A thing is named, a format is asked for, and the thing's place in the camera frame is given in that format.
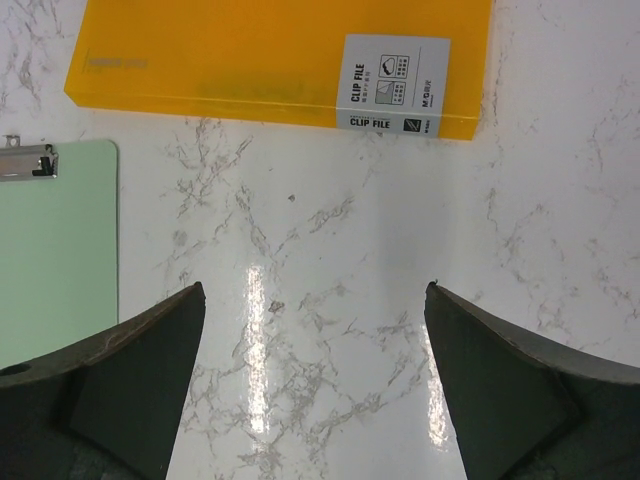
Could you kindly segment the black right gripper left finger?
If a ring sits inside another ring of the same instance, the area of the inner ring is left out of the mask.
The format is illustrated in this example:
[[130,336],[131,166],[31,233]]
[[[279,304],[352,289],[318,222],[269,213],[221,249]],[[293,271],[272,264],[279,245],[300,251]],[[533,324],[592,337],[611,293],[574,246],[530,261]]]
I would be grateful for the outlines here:
[[164,479],[206,311],[201,283],[1,370],[4,479]]

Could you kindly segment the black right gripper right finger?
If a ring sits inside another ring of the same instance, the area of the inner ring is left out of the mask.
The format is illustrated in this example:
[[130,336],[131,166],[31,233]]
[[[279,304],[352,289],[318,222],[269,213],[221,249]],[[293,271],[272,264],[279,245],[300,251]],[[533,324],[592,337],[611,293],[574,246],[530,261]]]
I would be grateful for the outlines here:
[[639,370],[428,285],[425,322],[469,479],[636,479]]

